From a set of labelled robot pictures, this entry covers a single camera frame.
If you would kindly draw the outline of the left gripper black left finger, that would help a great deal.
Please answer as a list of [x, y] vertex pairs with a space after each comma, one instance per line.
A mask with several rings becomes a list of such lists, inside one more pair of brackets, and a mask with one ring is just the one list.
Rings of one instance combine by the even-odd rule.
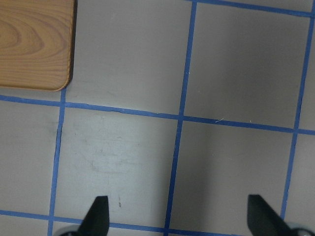
[[77, 230], [78, 236], [106, 236], [109, 232], [107, 196], [97, 196]]

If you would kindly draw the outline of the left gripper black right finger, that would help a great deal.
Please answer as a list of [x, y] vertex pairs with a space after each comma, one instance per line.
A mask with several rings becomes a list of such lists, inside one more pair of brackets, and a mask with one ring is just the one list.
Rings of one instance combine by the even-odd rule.
[[298, 236], [260, 195], [248, 195], [247, 225], [253, 236]]

